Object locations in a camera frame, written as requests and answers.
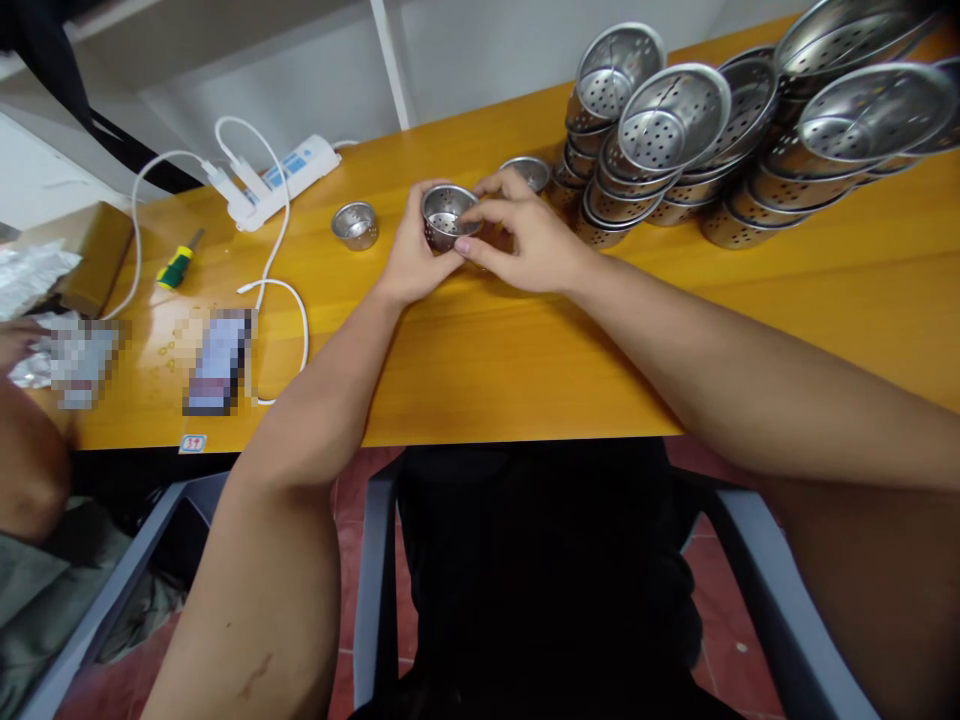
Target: chair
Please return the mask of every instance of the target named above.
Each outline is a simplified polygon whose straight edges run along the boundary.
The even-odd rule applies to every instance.
[[[396,486],[403,455],[367,487],[353,647],[354,706],[388,692],[397,677]],[[791,720],[879,720],[830,639],[782,531],[760,496],[673,471],[689,536],[699,512],[713,523]]]
[[[167,488],[60,655],[37,683],[20,720],[53,718],[76,674],[99,654],[177,507],[188,503],[209,529],[226,480],[227,473],[219,473]]]

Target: power strip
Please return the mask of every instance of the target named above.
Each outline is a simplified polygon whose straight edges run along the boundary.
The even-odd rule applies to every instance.
[[[287,178],[290,199],[329,175],[340,164],[341,157],[333,146],[319,135],[311,135],[280,163]],[[239,188],[220,168],[204,164],[210,183],[227,200],[227,212],[242,232],[253,232],[286,205],[283,182],[276,166],[257,174],[242,158],[230,163],[237,177],[246,185]]]

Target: smartphone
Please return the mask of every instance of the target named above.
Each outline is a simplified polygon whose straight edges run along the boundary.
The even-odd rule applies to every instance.
[[[230,415],[237,407],[254,326],[252,310],[220,310],[210,318],[190,374],[184,415]]]

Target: yellow wooden tabletop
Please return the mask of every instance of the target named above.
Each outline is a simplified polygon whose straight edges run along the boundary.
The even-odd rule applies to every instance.
[[[719,65],[776,42],[784,19],[672,53],[671,64]],[[930,39],[917,59],[951,54]],[[378,277],[408,187],[447,177],[472,187],[506,159],[553,160],[564,138],[569,84],[343,149],[343,163],[293,203],[271,277],[292,283],[310,317],[311,354]],[[697,225],[641,225],[610,254],[755,317],[960,411],[960,152],[857,190],[838,205],[755,249],[732,252]],[[381,238],[347,250],[330,231],[343,204],[373,204]],[[237,232],[224,201],[203,188],[145,206],[144,282],[123,314],[129,335],[96,410],[77,419],[82,448],[178,445],[207,435],[207,451],[241,450],[265,408],[226,418],[184,418],[196,357],[196,320],[212,309],[252,307],[236,288],[260,277],[282,214]],[[186,281],[152,282],[177,245],[206,228]],[[114,299],[126,295],[132,253]],[[282,288],[267,290],[253,382],[275,397],[297,372],[301,320]],[[511,289],[473,267],[458,271],[404,316],[380,381],[365,443],[538,440],[660,435],[675,419],[604,334],[558,297]]]

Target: scar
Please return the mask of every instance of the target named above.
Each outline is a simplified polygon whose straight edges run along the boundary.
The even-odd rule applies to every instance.
[[[243,690],[240,691],[240,697],[244,700],[250,699],[250,694],[253,692],[253,684],[267,674],[267,666],[270,664],[270,661],[273,659],[273,653],[267,653],[267,656],[263,659],[263,662],[260,663],[260,667],[253,671],[250,677],[247,679],[247,684],[243,686]]]

